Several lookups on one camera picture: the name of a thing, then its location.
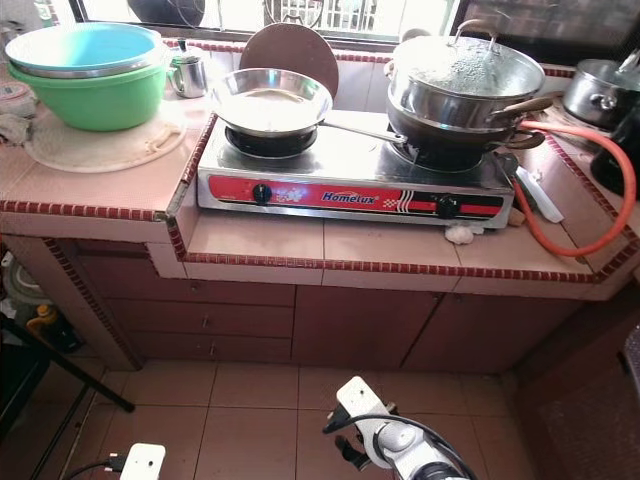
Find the stainless steel pan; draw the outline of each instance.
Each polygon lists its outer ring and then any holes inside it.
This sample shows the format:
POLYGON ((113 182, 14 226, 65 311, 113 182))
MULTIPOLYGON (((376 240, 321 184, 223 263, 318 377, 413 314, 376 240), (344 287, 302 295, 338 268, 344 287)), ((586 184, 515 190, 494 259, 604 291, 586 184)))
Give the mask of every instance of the stainless steel pan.
POLYGON ((404 135, 371 132, 325 120, 333 107, 329 90, 314 79, 276 68, 231 72, 213 87, 213 111, 240 133, 286 138, 312 132, 318 125, 341 128, 387 142, 404 143, 404 135))

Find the homelux logo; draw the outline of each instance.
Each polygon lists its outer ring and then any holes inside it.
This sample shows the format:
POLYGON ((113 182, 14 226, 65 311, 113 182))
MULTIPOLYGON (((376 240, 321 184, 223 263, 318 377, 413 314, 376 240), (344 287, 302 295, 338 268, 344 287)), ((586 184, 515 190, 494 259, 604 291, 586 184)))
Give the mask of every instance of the homelux logo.
POLYGON ((323 202, 340 202, 340 203, 361 203, 371 205, 376 201, 377 197, 360 195, 355 192, 324 192, 322 195, 323 202))

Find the green bowl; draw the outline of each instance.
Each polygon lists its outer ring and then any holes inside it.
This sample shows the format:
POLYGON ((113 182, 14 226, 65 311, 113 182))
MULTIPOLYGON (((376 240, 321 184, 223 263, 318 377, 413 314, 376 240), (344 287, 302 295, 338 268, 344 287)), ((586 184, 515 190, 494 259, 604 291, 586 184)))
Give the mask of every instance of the green bowl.
POLYGON ((151 119, 166 82, 164 65, 100 78, 36 77, 11 64, 9 73, 29 85, 67 125, 99 132, 123 130, 151 119))

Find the red stove panel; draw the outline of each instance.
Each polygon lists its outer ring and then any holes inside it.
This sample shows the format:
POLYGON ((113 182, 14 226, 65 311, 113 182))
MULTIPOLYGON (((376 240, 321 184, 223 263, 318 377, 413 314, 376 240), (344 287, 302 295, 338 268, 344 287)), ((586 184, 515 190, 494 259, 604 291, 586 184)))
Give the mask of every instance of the red stove panel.
POLYGON ((435 194, 391 188, 355 187, 209 176, 221 202, 370 213, 487 219, 500 213, 502 197, 435 194))

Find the black stand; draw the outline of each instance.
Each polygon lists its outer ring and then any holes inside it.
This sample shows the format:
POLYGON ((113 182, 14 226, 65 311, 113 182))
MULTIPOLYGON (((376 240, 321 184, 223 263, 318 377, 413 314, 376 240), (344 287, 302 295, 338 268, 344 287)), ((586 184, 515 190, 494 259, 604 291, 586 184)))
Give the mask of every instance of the black stand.
POLYGON ((31 474, 31 477, 30 477, 31 480, 35 480, 36 478, 38 478, 38 475, 40 475, 40 473, 42 472, 42 469, 44 468, 45 463, 47 462, 49 456, 51 455, 51 452, 55 448, 56 443, 58 442, 65 428, 73 418, 73 415, 75 414, 76 410, 82 403, 82 400, 86 395, 87 391, 89 390, 89 388, 93 388, 95 391, 97 391, 101 395, 111 400, 113 403, 115 403, 117 406, 119 406, 126 412, 133 412, 133 410, 136 408, 136 406, 133 403, 128 402, 127 400, 122 398, 120 395, 115 393, 113 390, 107 388, 105 385, 103 385, 98 380, 93 378, 91 375, 88 375, 84 370, 78 368, 76 365, 71 363, 69 360, 67 360, 65 357, 60 355, 58 352, 47 347, 44 343, 42 343, 40 340, 35 338, 25 329, 16 325, 16 323, 13 320, 7 318, 7 316, 1 312, 0 312, 0 326, 2 327, 2 329, 6 329, 7 331, 11 332, 13 335, 18 337, 20 340, 22 340, 26 345, 31 347, 38 355, 46 359, 47 362, 52 361, 56 363, 58 366, 60 366, 62 369, 69 372, 71 375, 76 377, 78 380, 80 380, 84 384, 82 387, 82 390, 73 401, 73 404, 69 408, 69 411, 67 412, 64 419, 62 420, 62 423, 58 427, 58 430, 53 436, 53 439, 51 440, 46 450, 44 451, 42 457, 38 461, 36 468, 31 474))

